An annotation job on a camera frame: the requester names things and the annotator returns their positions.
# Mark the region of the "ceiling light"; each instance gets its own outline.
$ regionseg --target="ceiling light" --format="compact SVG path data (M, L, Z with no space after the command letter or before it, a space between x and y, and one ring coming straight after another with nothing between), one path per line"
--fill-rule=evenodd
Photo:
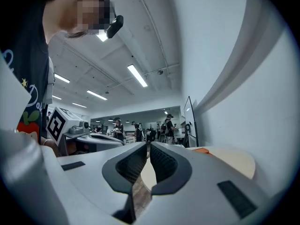
M85 106L79 105L79 104L77 104L77 103L72 103L72 104L74 104L74 105L76 105L76 106L80 106L80 107L85 107Z
M146 82L143 80L143 78L141 77L141 75L139 74L139 72L136 70L136 68L134 67L133 64L129 65L127 68L131 71L131 73L135 76L135 78L140 82L140 84L143 87L147 87L148 86L146 84Z
M62 76L59 76L59 75L57 75L56 73L54 74L54 76L57 77L58 79L63 80L63 81L66 82L66 83L69 83L69 82L70 82L70 80L68 80L68 79L66 79L66 78L64 78L64 77L62 77Z
M92 92L92 91L90 91L90 90L87 90L87 92L90 93L91 95L94 95L94 96L100 98L100 99L107 100L107 98L102 97L102 96L98 95L97 93L94 93L94 92Z
M104 30L99 30L99 34L97 34L97 37L100 38L100 40L102 42L107 40L107 35L106 35L106 32Z
M57 98L57 99L61 100L61 98L60 98L60 97L57 97L57 96L53 96L53 95L52 95L52 97L54 97L54 98Z

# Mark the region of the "monitor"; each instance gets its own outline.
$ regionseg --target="monitor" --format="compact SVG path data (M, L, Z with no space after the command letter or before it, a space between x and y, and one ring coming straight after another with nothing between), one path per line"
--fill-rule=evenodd
M186 125L190 125L188 134L188 142L190 147L199 147L197 125L195 122L194 111L191 103L191 99L188 96L187 102L184 106L184 117L186 118Z

